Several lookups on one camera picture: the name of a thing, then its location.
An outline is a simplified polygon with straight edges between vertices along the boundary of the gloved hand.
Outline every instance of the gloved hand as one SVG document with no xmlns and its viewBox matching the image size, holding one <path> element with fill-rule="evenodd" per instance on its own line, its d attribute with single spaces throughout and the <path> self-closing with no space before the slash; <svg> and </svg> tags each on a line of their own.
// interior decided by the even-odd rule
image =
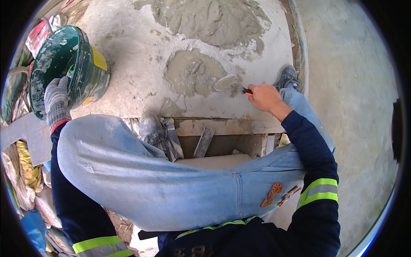
<svg viewBox="0 0 411 257">
<path fill-rule="evenodd" d="M 61 124 L 72 120 L 70 110 L 67 107 L 69 96 L 67 85 L 69 78 L 53 79 L 44 93 L 44 105 L 47 114 L 47 124 L 50 134 Z"/>
</svg>

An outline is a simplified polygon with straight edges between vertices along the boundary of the foot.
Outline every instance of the foot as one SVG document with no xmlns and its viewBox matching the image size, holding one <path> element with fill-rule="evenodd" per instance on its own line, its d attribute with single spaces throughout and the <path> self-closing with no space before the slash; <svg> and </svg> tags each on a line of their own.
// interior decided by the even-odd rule
<svg viewBox="0 0 411 257">
<path fill-rule="evenodd" d="M 296 70 L 291 65 L 281 68 L 277 81 L 273 86 L 280 91 L 281 88 L 301 88 L 301 84 L 296 79 Z"/>
<path fill-rule="evenodd" d="M 166 133 L 157 115 L 145 112 L 140 119 L 140 137 L 144 142 L 167 153 Z"/>
</svg>

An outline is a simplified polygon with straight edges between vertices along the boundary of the yellow label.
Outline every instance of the yellow label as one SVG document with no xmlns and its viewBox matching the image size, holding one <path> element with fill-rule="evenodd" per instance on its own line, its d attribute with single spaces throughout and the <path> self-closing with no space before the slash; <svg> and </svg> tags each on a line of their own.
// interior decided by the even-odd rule
<svg viewBox="0 0 411 257">
<path fill-rule="evenodd" d="M 97 51 L 94 46 L 91 46 L 91 50 L 93 51 L 94 65 L 107 71 L 107 63 L 106 59 L 104 59 L 104 56 L 99 51 Z"/>
</svg>

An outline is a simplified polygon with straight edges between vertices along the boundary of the concrete floor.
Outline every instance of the concrete floor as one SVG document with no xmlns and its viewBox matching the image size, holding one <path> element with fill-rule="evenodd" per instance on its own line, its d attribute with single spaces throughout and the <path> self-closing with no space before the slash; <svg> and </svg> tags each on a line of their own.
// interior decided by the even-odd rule
<svg viewBox="0 0 411 257">
<path fill-rule="evenodd" d="M 336 146 L 341 249 L 369 231 L 393 188 L 394 69 L 373 23 L 353 1 L 296 0 L 309 56 L 309 102 Z"/>
</svg>

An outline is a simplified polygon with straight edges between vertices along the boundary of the cement mortar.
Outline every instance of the cement mortar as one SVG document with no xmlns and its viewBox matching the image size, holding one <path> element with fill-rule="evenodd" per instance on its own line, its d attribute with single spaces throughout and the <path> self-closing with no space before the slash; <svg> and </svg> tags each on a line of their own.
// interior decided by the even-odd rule
<svg viewBox="0 0 411 257">
<path fill-rule="evenodd" d="M 148 4 L 136 3 L 137 8 Z M 174 34 L 184 34 L 187 38 L 200 39 L 222 49 L 248 45 L 255 40 L 258 54 L 264 50 L 260 38 L 264 29 L 257 16 L 271 24 L 253 0 L 154 0 L 151 10 L 154 19 Z"/>
<path fill-rule="evenodd" d="M 220 64 L 194 48 L 176 53 L 167 65 L 166 78 L 176 93 L 193 97 L 196 92 L 207 98 L 216 92 L 213 86 L 223 77 L 222 70 Z"/>
</svg>

